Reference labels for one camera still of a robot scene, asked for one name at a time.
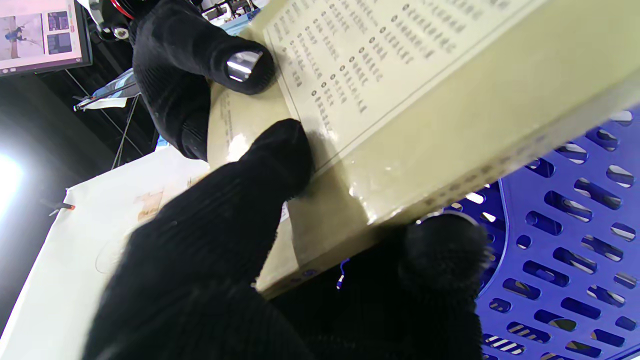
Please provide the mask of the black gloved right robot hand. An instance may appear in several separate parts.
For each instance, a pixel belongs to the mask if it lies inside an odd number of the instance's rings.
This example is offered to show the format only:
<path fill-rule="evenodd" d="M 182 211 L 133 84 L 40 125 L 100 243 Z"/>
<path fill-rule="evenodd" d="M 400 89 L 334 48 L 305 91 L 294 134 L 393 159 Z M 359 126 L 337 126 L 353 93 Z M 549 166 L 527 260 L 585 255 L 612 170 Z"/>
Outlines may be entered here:
<path fill-rule="evenodd" d="M 185 0 L 144 0 L 129 31 L 132 69 L 151 120 L 191 160 L 207 160 L 210 81 L 256 95 L 275 77 L 265 46 L 228 34 Z"/>

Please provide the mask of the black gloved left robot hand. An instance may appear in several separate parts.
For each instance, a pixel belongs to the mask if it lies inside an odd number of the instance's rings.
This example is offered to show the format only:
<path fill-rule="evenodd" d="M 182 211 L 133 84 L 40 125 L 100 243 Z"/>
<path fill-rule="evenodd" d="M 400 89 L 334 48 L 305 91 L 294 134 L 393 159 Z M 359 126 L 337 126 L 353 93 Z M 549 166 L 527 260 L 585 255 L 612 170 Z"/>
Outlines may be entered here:
<path fill-rule="evenodd" d="M 397 230 L 266 300 L 254 287 L 283 204 L 314 170 L 298 120 L 268 127 L 135 230 L 83 360 L 480 360 L 487 233 L 460 213 Z"/>

